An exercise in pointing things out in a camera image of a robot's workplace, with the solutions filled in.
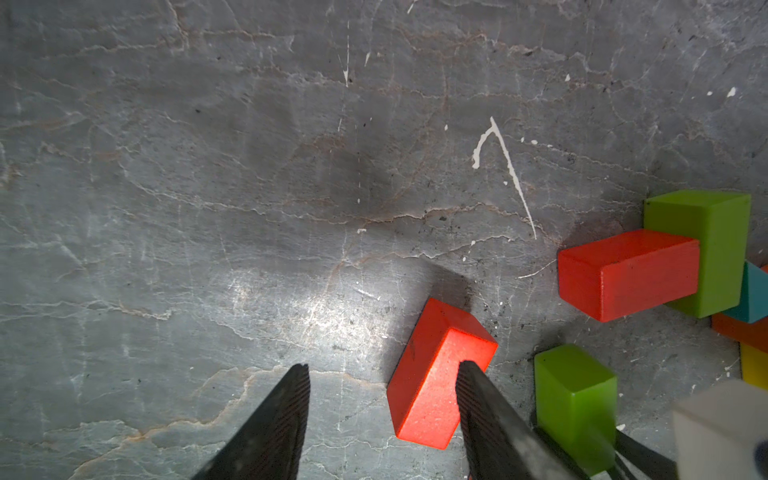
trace toy block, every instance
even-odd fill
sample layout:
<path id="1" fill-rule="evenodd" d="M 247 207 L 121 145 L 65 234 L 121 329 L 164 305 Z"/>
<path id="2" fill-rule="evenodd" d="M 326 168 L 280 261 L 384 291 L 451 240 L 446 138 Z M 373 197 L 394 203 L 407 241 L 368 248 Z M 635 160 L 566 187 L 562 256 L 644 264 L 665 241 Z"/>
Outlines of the toy block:
<path id="1" fill-rule="evenodd" d="M 744 262 L 739 304 L 723 313 L 747 323 L 755 323 L 768 316 L 768 272 Z"/>
<path id="2" fill-rule="evenodd" d="M 768 265 L 764 266 L 762 270 L 768 273 Z M 768 353 L 768 317 L 755 323 L 745 323 L 728 315 L 715 313 L 712 315 L 712 328 L 720 335 L 725 335 Z"/>
<path id="3" fill-rule="evenodd" d="M 699 240 L 635 230 L 562 250 L 560 297 L 600 322 L 696 293 Z"/>
<path id="4" fill-rule="evenodd" d="M 742 343 L 741 378 L 750 385 L 768 390 L 768 353 Z"/>
<path id="5" fill-rule="evenodd" d="M 445 449 L 458 426 L 458 365 L 485 371 L 498 344 L 478 320 L 433 298 L 427 301 L 386 390 L 398 439 Z"/>
<path id="6" fill-rule="evenodd" d="M 644 227 L 700 241 L 699 288 L 668 303 L 696 318 L 739 304 L 750 196 L 679 190 L 645 200 Z"/>
<path id="7" fill-rule="evenodd" d="M 768 392 L 741 380 L 674 405 L 680 480 L 761 480 L 756 449 L 768 433 Z"/>
<path id="8" fill-rule="evenodd" d="M 534 358 L 536 419 L 588 475 L 614 465 L 616 375 L 576 345 Z"/>

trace slate surface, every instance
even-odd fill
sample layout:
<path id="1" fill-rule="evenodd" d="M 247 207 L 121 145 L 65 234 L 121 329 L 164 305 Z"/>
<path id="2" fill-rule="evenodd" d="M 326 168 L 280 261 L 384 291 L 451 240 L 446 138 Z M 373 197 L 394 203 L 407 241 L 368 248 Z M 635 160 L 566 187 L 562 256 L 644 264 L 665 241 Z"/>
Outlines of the slate surface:
<path id="1" fill-rule="evenodd" d="M 695 187 L 753 195 L 768 262 L 763 0 L 0 9 L 3 476 L 187 478 L 308 362 L 301 478 L 463 478 L 460 432 L 400 442 L 386 405 L 429 295 L 523 416 L 576 342 L 668 455 L 671 402 L 739 375 L 707 321 L 587 319 L 553 260 Z"/>

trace rectangular block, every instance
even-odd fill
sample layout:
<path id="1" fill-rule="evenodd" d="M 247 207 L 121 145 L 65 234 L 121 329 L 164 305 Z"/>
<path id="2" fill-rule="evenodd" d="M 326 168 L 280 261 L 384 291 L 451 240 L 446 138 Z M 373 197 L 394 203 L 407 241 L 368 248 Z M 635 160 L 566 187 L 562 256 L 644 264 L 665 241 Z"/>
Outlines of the rectangular block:
<path id="1" fill-rule="evenodd" d="M 429 299 L 387 385 L 397 438 L 448 447 L 460 420 L 458 365 L 472 360 L 485 371 L 497 347 L 472 314 Z"/>
<path id="2" fill-rule="evenodd" d="M 744 262 L 739 304 L 723 313 L 746 323 L 768 316 L 768 272 Z"/>
<path id="3" fill-rule="evenodd" d="M 702 318 L 739 304 L 750 196 L 679 190 L 645 200 L 644 227 L 700 241 L 699 288 L 668 305 Z"/>
<path id="4" fill-rule="evenodd" d="M 696 293 L 699 240 L 635 230 L 558 254 L 560 297 L 608 322 Z"/>
<path id="5" fill-rule="evenodd" d="M 576 345 L 534 358 L 536 419 L 588 475 L 614 465 L 616 375 Z"/>
<path id="6" fill-rule="evenodd" d="M 674 405 L 680 480 L 762 480 L 756 449 L 768 433 L 768 392 L 740 380 Z"/>
<path id="7" fill-rule="evenodd" d="M 768 272 L 768 265 L 764 266 L 762 270 Z M 715 313 L 712 315 L 712 328 L 720 335 L 728 336 L 768 353 L 768 317 L 755 323 L 745 323 L 728 315 Z"/>
<path id="8" fill-rule="evenodd" d="M 742 343 L 741 378 L 750 385 L 768 390 L 768 353 Z"/>

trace green block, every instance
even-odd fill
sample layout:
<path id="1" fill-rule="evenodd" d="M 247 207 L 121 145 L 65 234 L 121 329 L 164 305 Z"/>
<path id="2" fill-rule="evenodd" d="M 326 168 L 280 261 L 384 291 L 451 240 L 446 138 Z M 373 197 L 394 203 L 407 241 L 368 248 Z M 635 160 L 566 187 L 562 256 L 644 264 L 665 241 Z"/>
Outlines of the green block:
<path id="1" fill-rule="evenodd" d="M 645 200 L 644 227 L 698 239 L 699 290 L 667 305 L 702 318 L 739 304 L 750 196 L 679 190 Z"/>
<path id="2" fill-rule="evenodd" d="M 536 419 L 588 475 L 614 465 L 616 375 L 576 345 L 534 359 Z"/>

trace orange block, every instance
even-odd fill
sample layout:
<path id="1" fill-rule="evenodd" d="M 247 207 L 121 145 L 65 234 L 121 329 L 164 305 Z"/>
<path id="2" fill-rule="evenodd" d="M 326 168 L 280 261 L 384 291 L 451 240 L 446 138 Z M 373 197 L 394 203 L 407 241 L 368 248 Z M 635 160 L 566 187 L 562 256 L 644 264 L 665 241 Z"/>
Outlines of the orange block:
<path id="1" fill-rule="evenodd" d="M 762 270 L 768 272 L 768 265 Z M 746 323 L 732 319 L 724 313 L 715 313 L 712 315 L 712 328 L 720 335 L 768 353 L 768 317 L 755 323 Z"/>
<path id="2" fill-rule="evenodd" d="M 560 297 L 600 322 L 692 295 L 699 240 L 635 230 L 558 254 Z"/>
<path id="3" fill-rule="evenodd" d="M 485 371 L 497 347 L 472 314 L 429 299 L 386 390 L 397 438 L 448 447 L 460 420 L 458 365 L 472 360 Z"/>

